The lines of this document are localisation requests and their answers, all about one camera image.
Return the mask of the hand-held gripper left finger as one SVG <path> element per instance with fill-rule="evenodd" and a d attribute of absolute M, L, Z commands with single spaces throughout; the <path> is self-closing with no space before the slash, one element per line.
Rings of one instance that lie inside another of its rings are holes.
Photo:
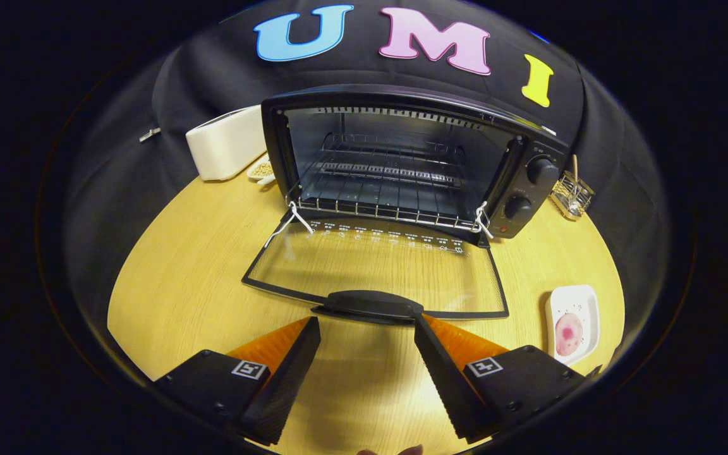
<path fill-rule="evenodd" d="M 203 349 L 154 383 L 174 403 L 225 433 L 278 444 L 320 346 L 305 317 L 228 353 Z"/>

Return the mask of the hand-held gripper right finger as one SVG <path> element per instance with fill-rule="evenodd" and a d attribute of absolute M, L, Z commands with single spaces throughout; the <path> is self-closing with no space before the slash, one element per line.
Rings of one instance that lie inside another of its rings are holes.
<path fill-rule="evenodd" d="M 532 345 L 507 349 L 427 314 L 414 343 L 457 437 L 474 443 L 520 427 L 586 382 Z"/>

